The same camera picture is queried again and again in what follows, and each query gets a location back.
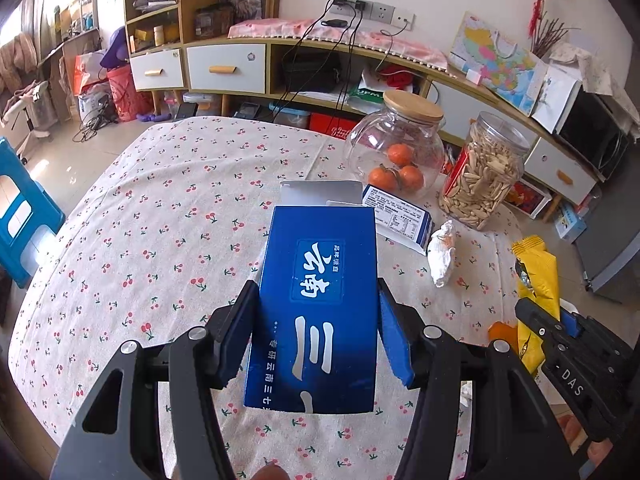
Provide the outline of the yellow snack bag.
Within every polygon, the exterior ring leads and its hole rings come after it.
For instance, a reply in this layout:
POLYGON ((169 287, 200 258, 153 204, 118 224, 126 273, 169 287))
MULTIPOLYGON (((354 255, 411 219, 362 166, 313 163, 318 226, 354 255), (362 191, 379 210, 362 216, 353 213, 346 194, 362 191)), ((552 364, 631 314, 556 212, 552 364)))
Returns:
MULTIPOLYGON (((522 238, 512 244, 515 273, 518 277, 518 298, 532 300, 538 307, 560 318, 558 260, 548 252, 538 235, 522 238)), ((544 362, 541 338, 523 322, 516 326, 518 356, 530 374, 535 375, 544 362)))

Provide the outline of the wooden shelf unit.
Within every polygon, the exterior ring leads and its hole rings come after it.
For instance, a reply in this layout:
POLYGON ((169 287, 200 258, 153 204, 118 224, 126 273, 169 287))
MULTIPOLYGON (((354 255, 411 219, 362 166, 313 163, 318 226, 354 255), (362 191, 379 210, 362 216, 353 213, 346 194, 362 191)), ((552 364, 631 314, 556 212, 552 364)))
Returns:
POLYGON ((130 52, 159 47, 154 30, 164 28, 165 44, 190 44, 196 40, 198 10, 219 0, 124 0, 126 40, 130 52))

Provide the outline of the white box with orange picture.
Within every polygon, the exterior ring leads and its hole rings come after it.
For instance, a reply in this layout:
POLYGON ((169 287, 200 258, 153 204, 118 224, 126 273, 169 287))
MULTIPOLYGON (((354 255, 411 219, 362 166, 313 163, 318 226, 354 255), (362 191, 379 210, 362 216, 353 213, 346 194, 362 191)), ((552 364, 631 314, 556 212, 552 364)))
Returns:
POLYGON ((521 211, 531 219, 536 219, 541 211, 551 202, 551 194, 546 188, 541 188, 525 178, 516 181, 504 202, 521 211))

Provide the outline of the clear jar of biscuit sticks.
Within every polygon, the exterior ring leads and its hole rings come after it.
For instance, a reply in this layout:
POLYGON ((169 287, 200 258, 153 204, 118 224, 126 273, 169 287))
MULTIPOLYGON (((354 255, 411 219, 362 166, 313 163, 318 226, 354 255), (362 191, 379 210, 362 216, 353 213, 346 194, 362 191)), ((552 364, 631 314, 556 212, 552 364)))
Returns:
POLYGON ((440 209, 469 228, 483 229, 523 175, 529 150, 510 122, 480 112, 439 193, 440 209))

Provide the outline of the black microwave oven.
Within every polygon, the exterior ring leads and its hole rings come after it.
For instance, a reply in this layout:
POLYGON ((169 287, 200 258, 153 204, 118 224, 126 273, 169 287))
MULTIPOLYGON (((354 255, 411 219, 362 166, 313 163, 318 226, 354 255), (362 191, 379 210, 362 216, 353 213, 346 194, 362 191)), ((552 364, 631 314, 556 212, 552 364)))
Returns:
POLYGON ((630 144, 629 134, 620 128, 600 96, 582 89, 577 91, 554 134, 589 165, 602 182, 612 177, 630 144))

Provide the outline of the orange mandarin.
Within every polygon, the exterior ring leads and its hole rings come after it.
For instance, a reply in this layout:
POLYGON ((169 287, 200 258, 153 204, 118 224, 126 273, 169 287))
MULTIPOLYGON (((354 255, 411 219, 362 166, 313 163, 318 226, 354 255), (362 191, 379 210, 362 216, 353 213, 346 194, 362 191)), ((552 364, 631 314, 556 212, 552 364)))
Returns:
POLYGON ((368 183, 389 193, 396 192, 399 188, 396 172, 383 165, 377 166, 369 172, 368 183))
POLYGON ((413 165, 403 166, 398 171, 401 188, 406 193, 420 191, 424 185, 424 175, 419 167, 413 165))
POLYGON ((387 158, 399 168, 409 166, 413 161, 413 149, 405 143, 395 143, 388 147, 387 158))

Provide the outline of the grey refrigerator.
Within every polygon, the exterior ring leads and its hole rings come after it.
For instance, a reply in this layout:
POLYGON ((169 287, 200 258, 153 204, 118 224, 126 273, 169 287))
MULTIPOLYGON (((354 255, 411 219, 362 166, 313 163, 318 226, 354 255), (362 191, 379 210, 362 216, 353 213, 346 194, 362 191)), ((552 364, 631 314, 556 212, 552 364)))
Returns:
POLYGON ((618 304, 639 298, 639 229, 639 149, 634 146, 603 185, 600 202, 575 242, 586 289, 618 304))

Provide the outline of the blue plastic stool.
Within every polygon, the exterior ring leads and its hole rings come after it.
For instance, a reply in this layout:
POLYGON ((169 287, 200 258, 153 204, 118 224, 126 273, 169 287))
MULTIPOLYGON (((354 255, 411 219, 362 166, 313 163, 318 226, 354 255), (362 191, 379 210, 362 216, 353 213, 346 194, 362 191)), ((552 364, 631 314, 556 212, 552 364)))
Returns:
POLYGON ((65 214, 30 176, 6 138, 1 138, 1 175, 12 181, 18 191, 1 215, 1 266, 18 287, 25 288, 34 270, 27 269, 24 251, 42 228, 56 234, 65 214))

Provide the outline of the white wall socket strip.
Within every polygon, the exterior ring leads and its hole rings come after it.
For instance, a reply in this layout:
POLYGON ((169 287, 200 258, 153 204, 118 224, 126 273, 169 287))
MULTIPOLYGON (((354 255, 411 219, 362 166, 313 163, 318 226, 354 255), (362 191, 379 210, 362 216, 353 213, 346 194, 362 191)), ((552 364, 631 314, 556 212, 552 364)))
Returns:
POLYGON ((357 18, 361 16, 364 20, 402 30, 413 29, 416 19, 416 14, 407 9, 368 0, 332 0, 329 12, 335 15, 356 14, 357 18))

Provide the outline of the glass teapot with bamboo lid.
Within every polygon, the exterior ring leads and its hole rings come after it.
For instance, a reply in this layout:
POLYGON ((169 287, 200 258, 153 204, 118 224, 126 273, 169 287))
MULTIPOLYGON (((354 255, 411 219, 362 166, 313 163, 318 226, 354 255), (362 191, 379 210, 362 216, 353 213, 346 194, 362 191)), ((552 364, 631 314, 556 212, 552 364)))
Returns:
POLYGON ((444 121, 437 104, 405 90, 387 90, 383 107, 347 135, 345 165, 364 184, 420 202, 444 166, 439 136, 444 121))

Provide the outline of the small blue white box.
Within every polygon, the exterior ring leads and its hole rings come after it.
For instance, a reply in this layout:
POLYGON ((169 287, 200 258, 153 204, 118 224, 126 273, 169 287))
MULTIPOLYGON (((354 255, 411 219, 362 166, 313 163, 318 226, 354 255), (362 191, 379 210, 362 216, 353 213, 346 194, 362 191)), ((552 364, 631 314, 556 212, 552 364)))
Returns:
POLYGON ((434 222, 430 213, 392 193, 368 184, 362 204, 374 209, 376 232, 425 256, 434 222))

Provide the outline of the wooden white tv cabinet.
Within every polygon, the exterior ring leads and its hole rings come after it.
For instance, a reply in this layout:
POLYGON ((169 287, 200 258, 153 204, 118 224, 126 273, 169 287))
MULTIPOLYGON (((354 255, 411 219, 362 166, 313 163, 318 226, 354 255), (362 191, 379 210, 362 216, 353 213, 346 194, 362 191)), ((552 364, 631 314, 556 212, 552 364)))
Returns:
POLYGON ((440 134, 448 143, 463 145, 470 125, 483 112, 517 128, 530 146, 525 177, 538 188, 548 188, 550 208, 567 202, 580 212, 591 212, 602 196, 591 170, 568 148, 454 68, 319 40, 224 37, 146 49, 132 54, 130 63, 140 91, 218 94, 224 113, 235 96, 309 107, 329 117, 329 128, 342 116, 357 119, 370 112, 371 103, 356 95, 363 79, 385 82, 405 76, 409 91, 442 108, 440 134))

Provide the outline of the pink lace cloth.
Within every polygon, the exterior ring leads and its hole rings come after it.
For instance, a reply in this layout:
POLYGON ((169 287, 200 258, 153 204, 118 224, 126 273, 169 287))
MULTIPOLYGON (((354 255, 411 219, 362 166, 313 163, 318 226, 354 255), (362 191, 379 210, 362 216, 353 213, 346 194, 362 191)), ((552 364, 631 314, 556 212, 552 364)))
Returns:
POLYGON ((230 27, 227 37, 229 39, 303 39, 309 41, 329 42, 330 44, 352 44, 383 54, 404 58, 413 63, 418 63, 446 72, 448 62, 446 56, 438 49, 424 46, 420 42, 414 42, 392 36, 389 32, 376 32, 375 30, 358 29, 355 25, 350 29, 331 27, 315 23, 313 20, 294 21, 280 20, 280 18, 265 18, 264 20, 245 21, 230 27))

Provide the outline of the dark blue carton box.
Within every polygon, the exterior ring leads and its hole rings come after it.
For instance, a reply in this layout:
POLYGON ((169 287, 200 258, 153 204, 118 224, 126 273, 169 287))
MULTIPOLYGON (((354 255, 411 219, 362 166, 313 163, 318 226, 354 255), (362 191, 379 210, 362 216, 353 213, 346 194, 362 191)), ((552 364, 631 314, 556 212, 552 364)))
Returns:
POLYGON ((360 182, 286 181, 272 212, 244 404, 372 411, 378 348, 375 218, 360 182))

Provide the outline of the cherry print tablecloth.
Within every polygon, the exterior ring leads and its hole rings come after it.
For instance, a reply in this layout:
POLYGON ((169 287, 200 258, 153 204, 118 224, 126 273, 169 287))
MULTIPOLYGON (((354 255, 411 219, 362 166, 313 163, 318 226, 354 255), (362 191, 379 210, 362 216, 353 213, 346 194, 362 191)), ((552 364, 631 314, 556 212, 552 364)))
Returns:
MULTIPOLYGON (((157 125, 88 188, 18 312, 9 370, 42 428, 62 442, 125 341, 164 344, 235 302, 262 270, 284 180, 350 178, 341 140, 230 118, 157 125)), ((214 393, 236 478, 267 464, 293 479, 389 479, 416 393, 378 359, 364 415, 267 413, 235 378, 214 393)))

